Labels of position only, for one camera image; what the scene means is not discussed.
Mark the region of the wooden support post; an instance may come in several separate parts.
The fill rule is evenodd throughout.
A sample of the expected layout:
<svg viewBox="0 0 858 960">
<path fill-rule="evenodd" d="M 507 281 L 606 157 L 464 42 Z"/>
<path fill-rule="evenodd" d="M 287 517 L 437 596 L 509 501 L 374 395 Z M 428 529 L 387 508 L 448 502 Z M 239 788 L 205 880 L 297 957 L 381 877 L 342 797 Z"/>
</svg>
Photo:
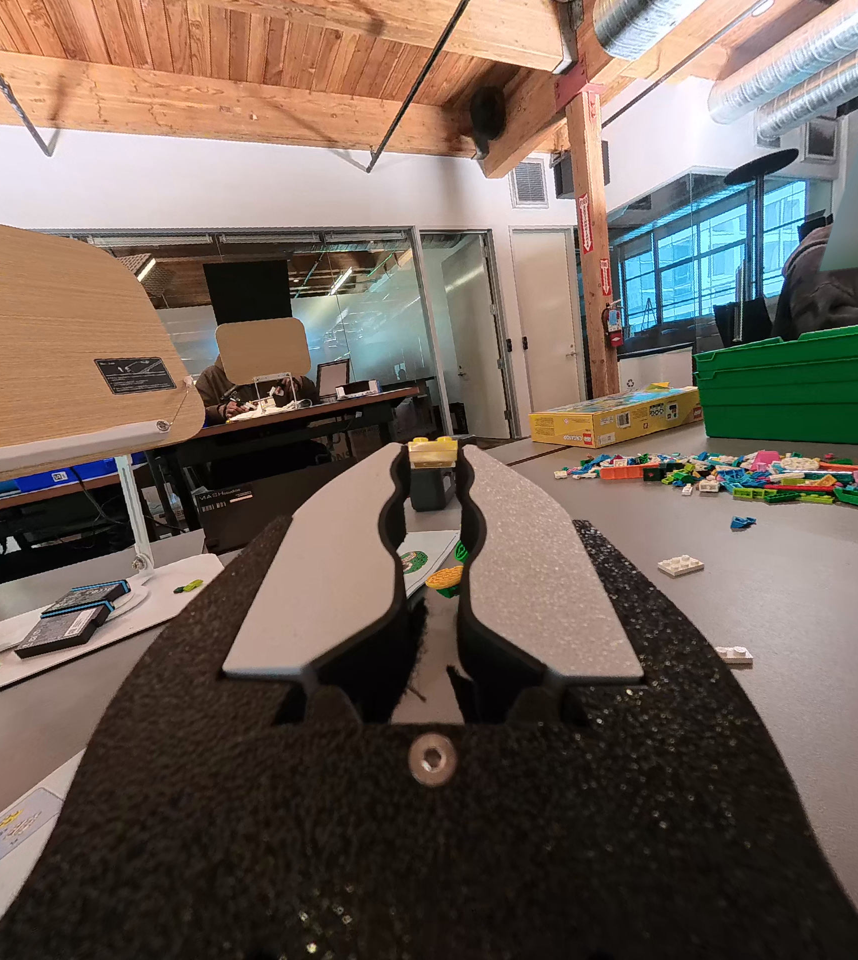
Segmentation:
<svg viewBox="0 0 858 960">
<path fill-rule="evenodd" d="M 608 230 L 604 156 L 602 147 L 602 110 L 600 93 L 587 84 L 567 103 L 565 110 L 569 152 L 575 179 L 575 202 L 579 235 L 580 289 L 585 318 L 584 343 L 587 376 L 592 397 L 601 399 L 619 391 L 616 349 L 608 347 L 603 330 L 602 312 L 615 300 L 615 278 Z M 588 193 L 590 198 L 593 250 L 582 251 L 577 200 Z M 602 294 L 599 261 L 608 258 L 612 273 L 612 296 Z"/>
</svg>

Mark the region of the yellow lego brick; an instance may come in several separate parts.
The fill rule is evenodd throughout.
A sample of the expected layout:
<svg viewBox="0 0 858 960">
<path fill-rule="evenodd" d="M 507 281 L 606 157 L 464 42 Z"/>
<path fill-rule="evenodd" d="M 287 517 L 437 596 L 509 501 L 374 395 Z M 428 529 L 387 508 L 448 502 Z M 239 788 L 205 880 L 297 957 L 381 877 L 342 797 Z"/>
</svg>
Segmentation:
<svg viewBox="0 0 858 960">
<path fill-rule="evenodd" d="M 457 438 L 416 437 L 408 442 L 407 447 L 413 471 L 453 470 L 458 462 L 460 444 Z"/>
</svg>

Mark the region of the black equipment case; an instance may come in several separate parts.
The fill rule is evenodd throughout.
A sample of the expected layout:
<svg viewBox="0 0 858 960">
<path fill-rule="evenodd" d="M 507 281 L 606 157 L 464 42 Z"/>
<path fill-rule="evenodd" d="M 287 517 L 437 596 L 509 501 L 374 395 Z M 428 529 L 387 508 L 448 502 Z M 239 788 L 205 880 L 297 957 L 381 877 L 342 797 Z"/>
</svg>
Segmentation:
<svg viewBox="0 0 858 960">
<path fill-rule="evenodd" d="M 208 490 L 195 496 L 206 550 L 222 555 L 248 545 L 269 523 L 290 517 L 355 457 L 307 466 L 268 478 Z"/>
</svg>

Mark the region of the silver air duct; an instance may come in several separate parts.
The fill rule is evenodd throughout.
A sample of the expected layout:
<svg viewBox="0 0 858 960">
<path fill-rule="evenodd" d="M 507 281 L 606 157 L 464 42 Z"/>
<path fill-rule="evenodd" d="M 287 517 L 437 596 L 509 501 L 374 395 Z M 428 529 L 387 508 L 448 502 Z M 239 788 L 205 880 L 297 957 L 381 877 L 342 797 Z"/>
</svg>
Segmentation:
<svg viewBox="0 0 858 960">
<path fill-rule="evenodd" d="M 755 141 L 776 144 L 781 137 L 814 118 L 837 119 L 858 110 L 858 78 L 817 81 L 811 78 L 765 103 L 754 115 Z"/>
<path fill-rule="evenodd" d="M 593 30 L 609 56 L 635 61 L 665 38 L 703 1 L 597 1 Z"/>
<path fill-rule="evenodd" d="M 749 63 L 718 79 L 711 119 L 728 125 L 858 50 L 858 1 L 838 1 Z"/>
</svg>

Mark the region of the white leaflet green print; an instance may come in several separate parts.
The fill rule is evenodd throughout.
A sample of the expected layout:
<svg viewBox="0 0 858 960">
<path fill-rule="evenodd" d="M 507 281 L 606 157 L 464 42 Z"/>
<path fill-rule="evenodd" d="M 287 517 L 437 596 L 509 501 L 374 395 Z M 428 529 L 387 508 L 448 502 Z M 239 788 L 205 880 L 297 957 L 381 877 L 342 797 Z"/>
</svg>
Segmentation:
<svg viewBox="0 0 858 960">
<path fill-rule="evenodd" d="M 426 580 L 442 569 L 459 541 L 458 530 L 412 532 L 398 548 L 406 596 L 413 597 Z"/>
</svg>

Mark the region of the long office desk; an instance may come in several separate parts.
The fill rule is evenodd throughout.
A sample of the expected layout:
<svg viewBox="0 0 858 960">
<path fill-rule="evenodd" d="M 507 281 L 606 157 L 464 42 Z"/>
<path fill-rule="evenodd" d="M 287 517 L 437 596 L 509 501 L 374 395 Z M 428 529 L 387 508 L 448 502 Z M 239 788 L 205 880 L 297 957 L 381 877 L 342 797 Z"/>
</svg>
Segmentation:
<svg viewBox="0 0 858 960">
<path fill-rule="evenodd" d="M 204 427 L 195 436 L 153 454 L 171 470 L 188 470 L 226 458 L 290 447 L 334 434 L 375 427 L 380 445 L 392 441 L 396 410 L 406 400 L 431 401 L 425 381 L 358 398 L 265 414 Z"/>
</svg>

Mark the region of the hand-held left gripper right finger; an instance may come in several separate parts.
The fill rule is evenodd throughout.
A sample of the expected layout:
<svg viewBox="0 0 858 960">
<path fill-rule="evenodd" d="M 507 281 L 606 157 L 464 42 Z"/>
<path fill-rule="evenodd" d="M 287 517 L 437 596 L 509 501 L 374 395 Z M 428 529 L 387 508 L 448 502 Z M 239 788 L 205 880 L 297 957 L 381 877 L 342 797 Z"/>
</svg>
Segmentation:
<svg viewBox="0 0 858 960">
<path fill-rule="evenodd" d="M 458 666 L 467 724 L 501 724 L 529 690 L 552 714 L 567 690 L 630 687 L 644 672 L 568 512 L 477 446 L 459 451 Z"/>
</svg>

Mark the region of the pile of lego pieces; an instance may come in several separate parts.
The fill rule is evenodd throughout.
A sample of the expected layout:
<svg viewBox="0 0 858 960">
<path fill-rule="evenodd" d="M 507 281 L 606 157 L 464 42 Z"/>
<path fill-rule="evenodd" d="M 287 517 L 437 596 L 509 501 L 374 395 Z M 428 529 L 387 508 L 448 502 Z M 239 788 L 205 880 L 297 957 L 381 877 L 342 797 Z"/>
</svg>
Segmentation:
<svg viewBox="0 0 858 960">
<path fill-rule="evenodd" d="M 858 462 L 835 454 L 758 450 L 732 455 L 703 451 L 641 452 L 583 459 L 553 472 L 557 482 L 639 481 L 678 490 L 684 497 L 726 494 L 747 503 L 812 503 L 858 508 Z"/>
</svg>

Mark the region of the white recycling bin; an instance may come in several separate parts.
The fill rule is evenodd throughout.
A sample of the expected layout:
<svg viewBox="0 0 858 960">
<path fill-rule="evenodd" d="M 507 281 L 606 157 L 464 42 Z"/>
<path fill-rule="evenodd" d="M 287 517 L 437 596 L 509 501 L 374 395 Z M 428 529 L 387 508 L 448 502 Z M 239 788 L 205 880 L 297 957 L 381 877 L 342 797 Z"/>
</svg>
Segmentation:
<svg viewBox="0 0 858 960">
<path fill-rule="evenodd" d="M 666 350 L 645 350 L 620 355 L 618 359 L 619 391 L 634 393 L 647 390 L 653 383 L 665 383 L 670 389 L 694 385 L 694 360 L 691 343 Z"/>
</svg>

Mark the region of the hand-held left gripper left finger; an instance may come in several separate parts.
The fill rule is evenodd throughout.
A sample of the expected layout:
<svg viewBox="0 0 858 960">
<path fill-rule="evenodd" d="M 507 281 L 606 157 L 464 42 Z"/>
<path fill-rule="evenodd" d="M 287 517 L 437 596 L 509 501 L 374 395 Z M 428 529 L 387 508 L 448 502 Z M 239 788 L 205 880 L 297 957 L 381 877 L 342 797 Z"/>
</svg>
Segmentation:
<svg viewBox="0 0 858 960">
<path fill-rule="evenodd" d="M 323 486 L 291 518 L 222 664 L 234 680 L 335 687 L 365 723 L 388 723 L 419 641 L 399 546 L 410 462 L 391 442 Z"/>
</svg>

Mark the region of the black office chair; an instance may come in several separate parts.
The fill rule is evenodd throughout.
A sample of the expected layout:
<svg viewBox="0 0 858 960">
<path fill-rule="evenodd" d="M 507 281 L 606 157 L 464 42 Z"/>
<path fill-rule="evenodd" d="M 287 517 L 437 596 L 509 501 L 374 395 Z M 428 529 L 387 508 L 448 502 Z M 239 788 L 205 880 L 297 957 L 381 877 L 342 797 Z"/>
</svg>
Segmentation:
<svg viewBox="0 0 858 960">
<path fill-rule="evenodd" d="M 770 339 L 773 324 L 765 297 L 713 306 L 716 329 L 724 348 Z"/>
</svg>

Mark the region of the glass door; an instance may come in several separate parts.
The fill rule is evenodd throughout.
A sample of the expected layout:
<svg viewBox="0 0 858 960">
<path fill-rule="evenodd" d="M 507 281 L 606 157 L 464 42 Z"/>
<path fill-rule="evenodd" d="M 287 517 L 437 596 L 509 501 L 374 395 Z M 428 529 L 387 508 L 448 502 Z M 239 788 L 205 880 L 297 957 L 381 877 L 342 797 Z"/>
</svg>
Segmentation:
<svg viewBox="0 0 858 960">
<path fill-rule="evenodd" d="M 452 426 L 488 441 L 512 436 L 502 331 L 485 232 L 422 232 L 420 241 Z"/>
</svg>

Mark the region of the black ceiling speaker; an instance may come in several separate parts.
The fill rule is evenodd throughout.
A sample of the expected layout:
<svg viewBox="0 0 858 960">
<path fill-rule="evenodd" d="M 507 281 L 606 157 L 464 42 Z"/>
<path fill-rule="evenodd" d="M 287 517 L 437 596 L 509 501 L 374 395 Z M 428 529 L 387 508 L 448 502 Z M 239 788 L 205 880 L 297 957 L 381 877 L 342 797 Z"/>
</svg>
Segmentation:
<svg viewBox="0 0 858 960">
<path fill-rule="evenodd" d="M 506 129 L 506 97 L 495 85 L 477 88 L 468 102 L 471 137 L 475 145 L 475 159 L 482 162 L 490 153 L 491 144 Z"/>
</svg>

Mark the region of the wall air vent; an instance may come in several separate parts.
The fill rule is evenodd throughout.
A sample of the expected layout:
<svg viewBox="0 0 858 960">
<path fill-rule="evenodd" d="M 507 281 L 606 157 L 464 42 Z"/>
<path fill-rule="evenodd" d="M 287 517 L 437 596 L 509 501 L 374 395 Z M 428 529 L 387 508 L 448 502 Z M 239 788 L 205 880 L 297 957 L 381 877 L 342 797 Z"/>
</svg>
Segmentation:
<svg viewBox="0 0 858 960">
<path fill-rule="evenodd" d="M 541 158 L 520 162 L 508 175 L 510 201 L 517 210 L 547 210 L 546 167 Z"/>
</svg>

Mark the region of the partly built lego model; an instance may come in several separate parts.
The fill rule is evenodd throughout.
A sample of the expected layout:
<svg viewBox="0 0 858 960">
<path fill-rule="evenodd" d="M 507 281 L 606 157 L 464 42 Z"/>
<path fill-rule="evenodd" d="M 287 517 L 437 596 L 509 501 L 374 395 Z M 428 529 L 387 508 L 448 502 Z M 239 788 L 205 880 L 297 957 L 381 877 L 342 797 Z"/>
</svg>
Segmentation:
<svg viewBox="0 0 858 960">
<path fill-rule="evenodd" d="M 455 564 L 436 570 L 426 579 L 425 586 L 445 598 L 457 596 L 460 592 L 464 565 L 468 556 L 467 547 L 461 540 L 458 540 L 454 549 Z"/>
</svg>

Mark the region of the blue storage bin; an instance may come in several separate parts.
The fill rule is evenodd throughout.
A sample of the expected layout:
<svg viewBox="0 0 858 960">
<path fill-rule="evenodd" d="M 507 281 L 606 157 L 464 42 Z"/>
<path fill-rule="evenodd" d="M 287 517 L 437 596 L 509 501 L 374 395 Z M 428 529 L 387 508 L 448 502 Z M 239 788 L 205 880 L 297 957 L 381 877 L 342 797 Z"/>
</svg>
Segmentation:
<svg viewBox="0 0 858 960">
<path fill-rule="evenodd" d="M 29 474 L 16 478 L 13 483 L 21 494 L 29 494 L 73 483 L 86 483 L 114 474 L 118 474 L 115 459 L 106 458 Z"/>
</svg>

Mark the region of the white door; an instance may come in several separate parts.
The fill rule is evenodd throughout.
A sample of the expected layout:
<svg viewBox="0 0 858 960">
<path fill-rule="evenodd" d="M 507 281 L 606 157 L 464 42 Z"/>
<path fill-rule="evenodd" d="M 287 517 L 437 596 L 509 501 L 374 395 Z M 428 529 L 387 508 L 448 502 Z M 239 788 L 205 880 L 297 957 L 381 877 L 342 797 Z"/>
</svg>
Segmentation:
<svg viewBox="0 0 858 960">
<path fill-rule="evenodd" d="M 518 312 L 513 372 L 520 430 L 528 417 L 588 396 L 572 227 L 517 228 L 509 247 Z"/>
</svg>

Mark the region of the stacked green plastic trays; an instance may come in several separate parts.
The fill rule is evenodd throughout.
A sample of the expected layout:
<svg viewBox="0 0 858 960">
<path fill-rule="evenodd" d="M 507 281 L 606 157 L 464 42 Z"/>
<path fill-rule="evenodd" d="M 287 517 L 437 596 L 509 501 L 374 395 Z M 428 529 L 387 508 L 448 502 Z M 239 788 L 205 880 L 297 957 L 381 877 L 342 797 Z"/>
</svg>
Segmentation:
<svg viewBox="0 0 858 960">
<path fill-rule="evenodd" d="M 710 437 L 858 445 L 858 325 L 696 355 Z"/>
</svg>

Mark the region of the wooden panel stand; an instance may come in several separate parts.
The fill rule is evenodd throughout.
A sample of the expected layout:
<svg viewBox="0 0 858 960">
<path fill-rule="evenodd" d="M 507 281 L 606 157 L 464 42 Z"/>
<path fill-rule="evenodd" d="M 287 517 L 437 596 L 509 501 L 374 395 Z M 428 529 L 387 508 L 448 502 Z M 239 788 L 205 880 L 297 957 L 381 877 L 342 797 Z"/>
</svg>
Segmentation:
<svg viewBox="0 0 858 960">
<path fill-rule="evenodd" d="M 131 593 L 83 645 L 21 659 L 42 607 L 0 622 L 0 690 L 176 617 L 222 571 L 158 565 L 132 453 L 189 440 L 205 408 L 140 282 L 96 246 L 0 225 L 0 482 L 112 456 L 135 536 Z M 173 589 L 196 579 L 200 588 Z"/>
</svg>

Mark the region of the black wall screen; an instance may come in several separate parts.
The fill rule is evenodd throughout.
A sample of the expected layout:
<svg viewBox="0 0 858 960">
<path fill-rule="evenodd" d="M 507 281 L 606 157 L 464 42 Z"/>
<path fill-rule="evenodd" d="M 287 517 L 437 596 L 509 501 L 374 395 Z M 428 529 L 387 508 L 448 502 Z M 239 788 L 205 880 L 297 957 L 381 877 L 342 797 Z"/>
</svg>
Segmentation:
<svg viewBox="0 0 858 960">
<path fill-rule="evenodd" d="M 203 264 L 217 326 L 290 318 L 286 259 Z"/>
</svg>

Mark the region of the yellow lego set box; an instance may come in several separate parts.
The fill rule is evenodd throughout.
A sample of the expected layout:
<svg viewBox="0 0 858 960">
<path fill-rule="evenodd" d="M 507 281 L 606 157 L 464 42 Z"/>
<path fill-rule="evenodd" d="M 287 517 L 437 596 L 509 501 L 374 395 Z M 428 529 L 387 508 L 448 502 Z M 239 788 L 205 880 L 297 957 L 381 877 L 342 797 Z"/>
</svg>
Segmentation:
<svg viewBox="0 0 858 960">
<path fill-rule="evenodd" d="M 529 414 L 534 442 L 601 450 L 704 419 L 695 386 L 674 389 L 651 383 L 600 399 Z"/>
</svg>

